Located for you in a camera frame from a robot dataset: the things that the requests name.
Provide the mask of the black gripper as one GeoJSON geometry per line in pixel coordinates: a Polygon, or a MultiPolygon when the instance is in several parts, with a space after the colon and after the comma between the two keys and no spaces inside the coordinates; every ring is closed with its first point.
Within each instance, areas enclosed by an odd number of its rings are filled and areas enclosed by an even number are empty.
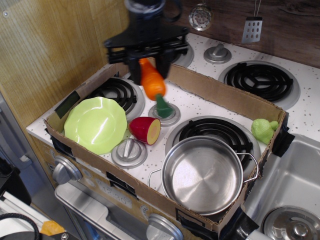
{"type": "Polygon", "coordinates": [[[126,63],[130,79],[141,84],[141,66],[139,59],[154,57],[157,71],[167,78],[171,62],[176,54],[187,52],[187,27],[171,25],[163,21],[160,13],[129,13],[129,25],[126,30],[107,39],[108,62],[126,63]]]}

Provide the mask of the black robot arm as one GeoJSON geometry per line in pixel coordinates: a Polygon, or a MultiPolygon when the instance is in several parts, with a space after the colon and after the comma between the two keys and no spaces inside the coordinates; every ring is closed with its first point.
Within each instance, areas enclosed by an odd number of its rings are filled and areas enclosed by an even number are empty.
{"type": "Polygon", "coordinates": [[[178,13],[167,17],[164,0],[126,0],[124,5],[129,13],[127,29],[104,42],[108,62],[127,65],[136,85],[140,85],[142,78],[141,59],[154,58],[156,69],[166,78],[177,55],[188,52],[186,35],[189,29],[171,24],[181,17],[182,3],[179,0],[173,3],[178,13]]]}

